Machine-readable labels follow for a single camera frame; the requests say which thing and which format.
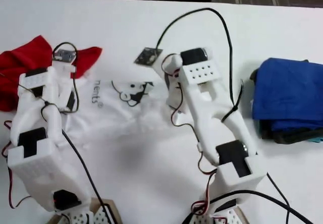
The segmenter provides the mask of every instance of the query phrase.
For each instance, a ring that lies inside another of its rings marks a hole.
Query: folded blue fabric
[[[270,58],[257,72],[253,118],[272,130],[323,127],[323,65]]]

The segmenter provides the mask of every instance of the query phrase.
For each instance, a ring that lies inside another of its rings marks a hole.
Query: white table
[[[217,9],[227,22],[234,50],[236,92],[240,78],[247,80],[269,57],[323,62],[322,9],[125,0],[0,0],[0,51],[16,48],[41,34],[52,46],[71,41],[78,48],[102,47],[95,65],[98,77],[156,80],[158,76],[152,70],[132,62],[144,47],[155,46],[171,20],[201,7]],[[228,45],[223,27],[213,14],[203,12],[180,21],[160,47],[170,53],[201,46],[212,48],[228,83]],[[314,223],[321,223],[323,145],[302,142],[285,146],[260,140],[250,118],[252,87],[245,84],[241,110],[268,171],[292,207]],[[0,113],[0,122],[12,115]],[[124,223],[181,223],[190,204],[203,192],[206,177],[196,167],[199,155],[193,134],[188,129],[179,131],[185,134],[160,142],[153,142],[149,136],[141,143],[128,138],[82,152],[99,192],[115,201]],[[0,146],[7,141],[8,132],[0,127]],[[75,158],[73,152],[67,154]],[[44,223],[49,219],[52,213],[33,200],[17,210],[9,209],[3,159],[0,173],[3,221]],[[280,199],[267,179],[257,190]],[[15,178],[13,200],[17,203],[25,194]],[[284,210],[258,197],[251,197],[241,208],[251,224],[285,223]],[[291,216],[290,224],[294,223],[301,222]]]

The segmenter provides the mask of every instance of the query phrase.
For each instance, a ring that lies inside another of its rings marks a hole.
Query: cartoon mouse logo
[[[123,91],[119,91],[115,87],[113,81],[111,81],[111,84],[114,90],[119,93],[120,100],[126,102],[130,107],[134,107],[139,104],[143,96],[148,94],[148,86],[153,87],[152,82],[131,83],[127,85]]]

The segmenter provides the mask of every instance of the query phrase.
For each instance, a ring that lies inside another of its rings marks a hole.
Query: black cable
[[[108,222],[109,224],[111,224],[111,221],[110,221],[109,215],[107,214],[106,208],[105,208],[105,206],[104,206],[104,202],[102,201],[102,199],[101,199],[101,197],[100,197],[100,195],[99,195],[99,193],[98,193],[98,191],[97,191],[97,189],[96,189],[96,186],[95,186],[95,184],[94,184],[94,182],[93,182],[93,180],[92,180],[92,177],[91,177],[91,175],[90,175],[90,172],[89,172],[89,170],[87,169],[87,166],[86,166],[86,164],[85,164],[85,162],[84,162],[84,160],[83,160],[82,156],[80,155],[79,151],[76,149],[76,147],[75,147],[75,146],[74,146],[74,144],[72,143],[71,139],[68,137],[68,135],[66,134],[66,132],[65,132],[63,129],[62,129],[62,133],[63,133],[63,136],[64,136],[64,137],[66,138],[66,140],[68,141],[68,143],[71,145],[72,149],[74,150],[74,152],[76,153],[76,155],[78,156],[78,158],[80,159],[81,164],[83,165],[83,168],[84,168],[84,170],[85,170],[85,172],[86,172],[86,175],[87,175],[87,177],[89,178],[89,181],[90,181],[90,183],[91,183],[91,185],[92,185],[92,187],[93,187],[93,190],[94,190],[94,192],[95,192],[95,194],[96,194],[96,196],[97,196],[97,198],[98,198],[98,200],[99,200],[99,202],[100,202],[100,205],[102,206],[103,211],[104,211],[104,213],[105,213],[105,215],[106,215],[106,217],[107,217],[107,222]]]
[[[287,200],[287,198],[284,196],[284,194],[281,192],[281,190],[278,188],[278,186],[276,185],[276,183],[273,181],[273,179],[271,178],[271,176],[269,175],[269,173],[267,173],[267,177],[268,177],[268,179],[270,180],[270,182],[273,184],[273,186],[276,188],[276,190],[278,191],[278,193],[281,195],[281,197],[284,199],[284,201],[286,202],[286,204],[288,205],[288,206],[290,206],[289,205],[289,202],[288,202],[288,200]],[[286,215],[286,224],[288,224],[288,222],[289,222],[289,210],[287,210],[287,215]]]
[[[76,82],[75,82],[75,79],[76,79],[76,71],[77,71],[77,59],[78,59],[78,52],[77,52],[77,48],[74,44],[68,42],[68,41],[65,41],[65,42],[62,42],[60,44],[58,44],[54,50],[52,51],[52,58],[53,60],[57,60],[55,58],[55,52],[62,46],[62,45],[70,45],[72,46],[72,48],[74,49],[75,51],[75,59],[73,61],[73,64],[75,66],[75,72],[73,73],[73,86],[74,86],[74,91],[75,91],[75,95],[76,95],[76,109],[75,110],[65,110],[65,111],[61,111],[61,113],[75,113],[79,110],[79,106],[80,106],[80,98],[79,98],[79,93],[77,91],[77,87],[76,87]]]
[[[240,92],[239,92],[239,96],[238,96],[238,100],[237,102],[234,104],[234,106],[232,107],[232,109],[225,114],[225,116],[221,119],[221,122],[224,122],[229,115],[231,115],[233,112],[235,112],[238,109],[238,105],[240,103],[241,97],[242,97],[242,93],[243,93],[243,88],[244,88],[244,84],[243,81],[241,80],[241,87],[240,87]]]
[[[201,9],[197,9],[197,10],[193,10],[193,11],[189,11],[179,17],[177,17],[175,20],[173,20],[167,27],[166,29],[163,31],[163,33],[161,34],[158,42],[157,42],[157,45],[156,45],[156,48],[155,48],[155,51],[157,52],[158,50],[158,47],[161,43],[161,40],[163,39],[164,35],[166,34],[166,32],[169,30],[169,28],[174,25],[177,21],[179,21],[180,19],[188,16],[188,15],[191,15],[191,14],[194,14],[194,13],[197,13],[197,12],[201,12],[201,11],[211,11],[213,13],[215,13],[221,20],[222,24],[223,24],[223,27],[224,27],[224,30],[226,31],[226,36],[227,36],[227,40],[228,40],[228,44],[229,44],[229,88],[230,88],[230,99],[231,99],[231,102],[232,104],[234,105],[234,100],[233,100],[233,89],[232,89],[232,44],[231,44],[231,38],[230,38],[230,34],[229,34],[229,30],[228,30],[228,27],[227,27],[227,24],[225,22],[225,20],[223,19],[222,15],[212,9],[212,8],[201,8]]]
[[[62,213],[62,214],[61,214],[61,216],[65,217],[65,218],[68,220],[69,224],[71,224],[71,220],[70,220],[70,218],[68,217],[68,215],[65,215],[64,213]]]
[[[309,219],[307,219],[306,217],[304,217],[302,214],[300,214],[299,212],[297,212],[295,209],[293,209],[292,207],[284,204],[283,202],[260,192],[257,191],[253,191],[253,190],[237,190],[237,191],[233,191],[224,195],[221,195],[213,200],[211,200],[210,204],[217,202],[219,200],[222,200],[224,198],[227,198],[229,196],[233,196],[233,195],[237,195],[237,194],[251,194],[251,195],[257,195],[260,196],[262,198],[265,198],[273,203],[275,203],[276,205],[279,205],[280,207],[288,210],[290,213],[292,213],[294,216],[296,216],[298,219],[300,219],[302,222],[304,222],[305,224],[313,224]],[[188,224],[189,221],[192,219],[193,217],[193,213],[190,213],[185,220],[182,222],[182,224]]]

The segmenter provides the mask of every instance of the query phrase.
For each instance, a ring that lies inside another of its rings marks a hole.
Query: red cloth
[[[91,47],[78,51],[76,78],[80,78],[85,71],[97,61],[102,48]],[[0,54],[0,110],[11,111],[18,106],[19,76],[36,68],[47,68],[51,65],[52,48],[42,37],[37,36],[29,43]]]

